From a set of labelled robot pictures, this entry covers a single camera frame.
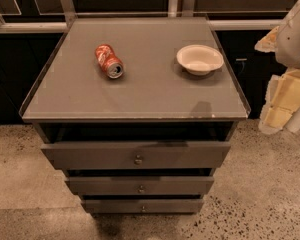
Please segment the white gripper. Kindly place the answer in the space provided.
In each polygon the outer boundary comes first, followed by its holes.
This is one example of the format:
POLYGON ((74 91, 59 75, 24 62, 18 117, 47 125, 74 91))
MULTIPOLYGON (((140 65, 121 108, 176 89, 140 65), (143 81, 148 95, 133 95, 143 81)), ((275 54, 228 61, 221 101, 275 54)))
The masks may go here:
POLYGON ((269 53, 275 51, 276 60, 290 67, 282 76, 273 75, 268 83, 260 114, 259 130, 275 134, 287 129, 300 130, 300 0, 254 47, 269 53))

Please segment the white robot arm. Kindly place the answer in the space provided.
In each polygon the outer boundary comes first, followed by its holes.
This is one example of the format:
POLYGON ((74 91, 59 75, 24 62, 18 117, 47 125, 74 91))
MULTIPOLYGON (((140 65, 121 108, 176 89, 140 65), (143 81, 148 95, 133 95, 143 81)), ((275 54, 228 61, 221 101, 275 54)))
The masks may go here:
POLYGON ((297 132, 300 130, 300 0, 277 27, 256 43, 255 49, 274 52, 276 61, 287 67, 284 74, 273 75, 268 83, 259 130, 268 135, 284 128, 297 132))

